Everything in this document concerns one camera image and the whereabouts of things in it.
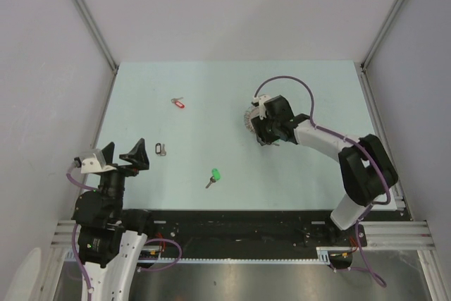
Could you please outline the key with black tag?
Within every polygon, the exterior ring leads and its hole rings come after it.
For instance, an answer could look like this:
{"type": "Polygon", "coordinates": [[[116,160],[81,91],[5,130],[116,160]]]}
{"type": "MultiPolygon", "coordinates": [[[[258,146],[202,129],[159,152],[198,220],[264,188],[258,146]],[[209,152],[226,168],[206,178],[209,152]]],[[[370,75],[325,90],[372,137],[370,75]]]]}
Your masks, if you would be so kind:
{"type": "Polygon", "coordinates": [[[165,144],[163,143],[156,143],[155,144],[155,153],[158,156],[166,156],[166,149],[165,149],[165,144]]]}

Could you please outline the key with green tag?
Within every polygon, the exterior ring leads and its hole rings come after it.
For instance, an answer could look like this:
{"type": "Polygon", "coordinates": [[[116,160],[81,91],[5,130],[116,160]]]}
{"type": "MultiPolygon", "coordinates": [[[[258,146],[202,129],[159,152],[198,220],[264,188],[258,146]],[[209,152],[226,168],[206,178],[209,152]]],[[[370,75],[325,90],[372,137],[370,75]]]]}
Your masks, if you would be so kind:
{"type": "Polygon", "coordinates": [[[211,177],[205,188],[209,189],[212,184],[216,183],[220,179],[221,179],[221,174],[220,174],[219,170],[217,168],[213,168],[211,170],[211,177]]]}

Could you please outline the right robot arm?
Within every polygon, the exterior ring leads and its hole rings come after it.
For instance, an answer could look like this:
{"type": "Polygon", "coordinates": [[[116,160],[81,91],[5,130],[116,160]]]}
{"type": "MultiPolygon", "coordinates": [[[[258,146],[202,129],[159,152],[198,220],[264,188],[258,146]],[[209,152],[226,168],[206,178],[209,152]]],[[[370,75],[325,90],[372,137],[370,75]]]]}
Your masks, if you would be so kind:
{"type": "Polygon", "coordinates": [[[378,137],[342,135],[316,124],[311,115],[294,115],[281,95],[254,97],[252,106],[247,120],[260,145],[291,142],[339,164],[345,194],[325,227],[330,244],[342,245],[350,238],[350,228],[374,206],[391,203],[390,188],[398,182],[398,174],[378,137]]]}

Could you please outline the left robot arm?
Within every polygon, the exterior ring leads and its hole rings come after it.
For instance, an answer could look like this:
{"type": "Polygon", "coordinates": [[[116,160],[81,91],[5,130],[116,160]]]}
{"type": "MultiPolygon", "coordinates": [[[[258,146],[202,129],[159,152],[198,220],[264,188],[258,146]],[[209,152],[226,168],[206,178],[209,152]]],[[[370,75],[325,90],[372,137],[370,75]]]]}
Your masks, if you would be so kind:
{"type": "Polygon", "coordinates": [[[125,180],[149,169],[144,139],[113,161],[115,144],[74,158],[67,179],[83,189],[75,203],[72,248],[84,300],[128,300],[144,245],[156,235],[152,213],[124,209],[125,180]]]}

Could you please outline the large metal keyring disc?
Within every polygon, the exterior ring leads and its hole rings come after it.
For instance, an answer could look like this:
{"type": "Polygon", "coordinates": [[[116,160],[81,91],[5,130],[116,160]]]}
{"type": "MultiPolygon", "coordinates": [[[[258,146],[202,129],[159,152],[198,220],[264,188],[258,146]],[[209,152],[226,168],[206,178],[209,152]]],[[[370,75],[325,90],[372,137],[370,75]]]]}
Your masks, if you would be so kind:
{"type": "Polygon", "coordinates": [[[254,127],[252,125],[252,119],[258,115],[259,115],[259,110],[257,107],[254,107],[254,106],[249,107],[248,110],[245,111],[244,124],[245,124],[246,129],[248,131],[250,131],[250,133],[255,134],[254,127]]]}

